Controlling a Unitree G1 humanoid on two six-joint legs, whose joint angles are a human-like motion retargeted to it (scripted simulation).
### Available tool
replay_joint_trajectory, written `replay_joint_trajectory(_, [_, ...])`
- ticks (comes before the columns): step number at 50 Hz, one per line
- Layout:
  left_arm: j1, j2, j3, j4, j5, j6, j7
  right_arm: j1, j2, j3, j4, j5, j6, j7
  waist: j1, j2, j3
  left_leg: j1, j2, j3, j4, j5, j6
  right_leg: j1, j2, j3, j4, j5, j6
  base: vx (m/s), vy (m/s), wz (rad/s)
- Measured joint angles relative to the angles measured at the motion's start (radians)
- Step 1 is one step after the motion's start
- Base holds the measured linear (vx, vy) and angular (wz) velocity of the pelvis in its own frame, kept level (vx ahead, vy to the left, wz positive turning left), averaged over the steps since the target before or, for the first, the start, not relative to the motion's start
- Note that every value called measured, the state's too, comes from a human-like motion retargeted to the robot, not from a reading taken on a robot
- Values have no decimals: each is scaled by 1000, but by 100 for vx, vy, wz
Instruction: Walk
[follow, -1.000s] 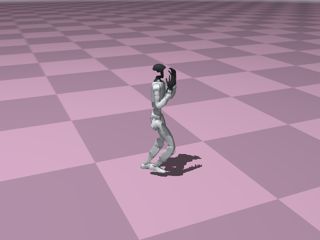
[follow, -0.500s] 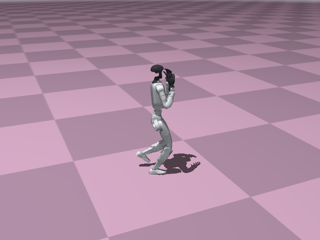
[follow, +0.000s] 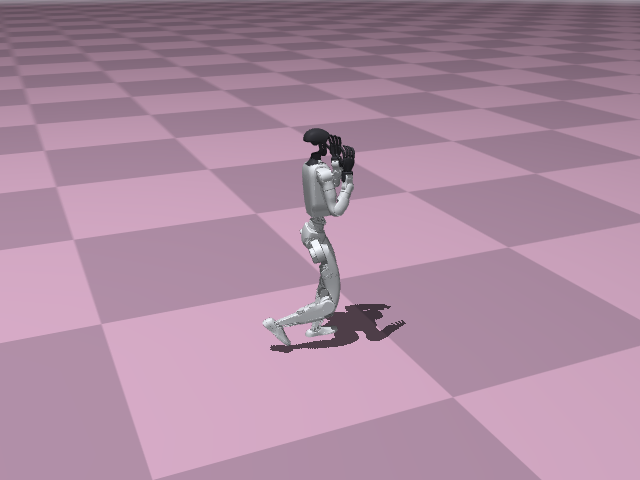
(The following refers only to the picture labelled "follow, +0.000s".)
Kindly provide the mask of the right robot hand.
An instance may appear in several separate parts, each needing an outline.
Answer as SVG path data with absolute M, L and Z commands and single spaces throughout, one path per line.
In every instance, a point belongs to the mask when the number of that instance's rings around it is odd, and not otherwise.
M 354 158 L 355 158 L 355 150 L 353 149 L 353 147 L 349 147 L 349 146 L 345 146 L 345 145 L 343 145 L 343 147 L 345 148 L 346 156 L 345 156 L 344 149 L 339 146 L 339 148 L 342 151 L 343 159 L 341 160 L 341 158 L 339 157 L 338 154 L 336 154 L 336 157 L 338 158 L 338 160 L 342 164 L 342 169 L 344 171 L 342 171 L 341 180 L 342 180 L 342 182 L 345 182 L 346 175 L 352 174 L 352 176 L 353 176 L 353 172 L 351 170 L 352 170 L 352 168 L 354 166 L 354 162 L 355 162 L 355 160 L 354 160 Z M 349 150 L 349 152 L 348 152 L 348 150 Z

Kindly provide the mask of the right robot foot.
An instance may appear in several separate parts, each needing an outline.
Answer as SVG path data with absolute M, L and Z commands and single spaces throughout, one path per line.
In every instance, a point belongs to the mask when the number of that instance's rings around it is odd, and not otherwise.
M 282 343 L 284 343 L 286 346 L 289 346 L 291 344 L 290 340 L 288 339 L 288 337 L 286 336 L 284 329 L 283 328 L 278 328 L 276 325 L 278 325 L 276 323 L 277 321 L 274 321 L 273 318 L 267 318 L 265 319 L 262 323 L 263 325 L 269 330 L 271 331 Z M 275 325 L 276 323 L 276 325 Z M 282 326 L 280 326 L 282 327 Z

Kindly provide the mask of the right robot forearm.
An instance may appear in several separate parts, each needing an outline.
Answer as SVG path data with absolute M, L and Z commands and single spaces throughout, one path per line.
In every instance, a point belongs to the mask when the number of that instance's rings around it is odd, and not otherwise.
M 340 194 L 336 199 L 337 204 L 334 207 L 334 212 L 337 215 L 342 215 L 349 205 L 349 198 L 354 189 L 352 174 L 346 175 L 346 180 L 342 182 L 341 188 Z

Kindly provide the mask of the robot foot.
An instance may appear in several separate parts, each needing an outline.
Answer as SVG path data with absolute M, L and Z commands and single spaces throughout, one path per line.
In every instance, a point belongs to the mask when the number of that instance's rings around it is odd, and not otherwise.
M 283 328 L 278 328 L 276 325 L 278 325 L 276 323 L 277 321 L 274 321 L 273 318 L 267 318 L 265 319 L 262 323 L 263 325 L 269 330 L 271 331 L 282 343 L 284 343 L 286 346 L 289 346 L 291 344 L 290 340 L 288 339 L 288 337 L 286 336 L 284 329 Z M 275 325 L 276 323 L 276 325 Z M 282 327 L 282 326 L 280 326 Z
M 318 328 L 319 328 L 319 326 L 318 326 Z M 316 328 L 314 330 L 316 330 Z M 327 335 L 327 334 L 335 333 L 337 331 L 338 331 L 338 328 L 335 325 L 332 325 L 332 326 L 321 326 L 320 330 L 318 332 L 317 331 L 313 331 L 313 327 L 312 327 L 312 329 L 309 329 L 309 330 L 306 331 L 305 336 L 306 337 L 314 337 L 314 336 L 320 336 L 320 335 Z

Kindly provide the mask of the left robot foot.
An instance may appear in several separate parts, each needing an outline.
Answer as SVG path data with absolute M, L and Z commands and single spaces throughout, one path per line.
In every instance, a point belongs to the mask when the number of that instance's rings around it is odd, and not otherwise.
M 318 326 L 318 328 L 319 328 L 319 326 Z M 314 330 L 316 330 L 316 328 Z M 312 329 L 309 329 L 309 330 L 306 331 L 305 336 L 306 337 L 314 337 L 314 336 L 320 336 L 320 335 L 327 335 L 327 334 L 335 333 L 337 331 L 338 331 L 338 328 L 335 325 L 332 325 L 332 326 L 321 326 L 320 330 L 318 332 L 317 331 L 313 331 L 313 327 L 312 327 Z

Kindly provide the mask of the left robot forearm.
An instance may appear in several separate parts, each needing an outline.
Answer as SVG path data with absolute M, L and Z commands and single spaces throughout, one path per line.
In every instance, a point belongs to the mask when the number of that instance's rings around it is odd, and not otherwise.
M 342 169 L 342 166 L 339 166 L 339 160 L 332 160 L 332 173 L 334 176 L 334 186 L 335 188 L 338 187 L 340 185 L 340 179 L 341 179 L 341 175 L 342 175 L 342 171 L 344 171 Z

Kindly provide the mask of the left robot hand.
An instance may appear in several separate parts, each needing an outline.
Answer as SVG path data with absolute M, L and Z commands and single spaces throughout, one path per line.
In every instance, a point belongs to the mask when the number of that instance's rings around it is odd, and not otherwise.
M 330 137 L 332 138 L 332 141 L 331 141 L 331 138 L 330 138 Z M 331 165 L 332 165 L 332 160 L 338 160 L 338 158 L 336 157 L 336 154 L 338 154 L 338 155 L 339 155 L 339 157 L 340 157 L 340 158 L 341 158 L 341 160 L 342 160 L 342 157 L 340 156 L 340 154 L 341 154 L 341 149 L 339 148 L 339 146 L 340 146 L 340 147 L 342 147 L 342 146 L 341 146 L 341 138 L 340 138 L 339 136 L 337 137 L 336 135 L 332 135 L 332 134 L 330 134 L 330 137 L 329 137 L 329 139 L 328 139 L 328 140 L 329 140 L 329 144 L 330 144 L 330 145 L 328 146 L 328 145 L 326 144 L 326 146 L 327 146 L 327 148 L 330 150 L 330 154 L 332 155 L 332 157 L 331 157 Z M 335 139 L 334 139 L 334 138 L 335 138 Z M 339 140 L 339 144 L 338 144 L 338 140 Z M 335 142 L 336 142 L 336 143 L 335 143 Z M 333 144 L 332 144 L 332 143 L 333 143 Z M 340 167 L 342 166 L 342 164 L 340 163 L 340 161 L 339 161 L 339 166 L 340 166 Z

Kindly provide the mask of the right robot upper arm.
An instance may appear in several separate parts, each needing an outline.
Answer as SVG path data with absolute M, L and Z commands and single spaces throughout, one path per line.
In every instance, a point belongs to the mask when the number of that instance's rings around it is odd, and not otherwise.
M 337 194 L 334 186 L 334 176 L 332 171 L 327 168 L 319 168 L 316 170 L 316 173 L 317 173 L 317 181 L 322 187 L 329 213 L 334 217 L 341 216 L 341 215 L 335 214 L 334 212 L 334 207 L 337 204 L 336 203 Z

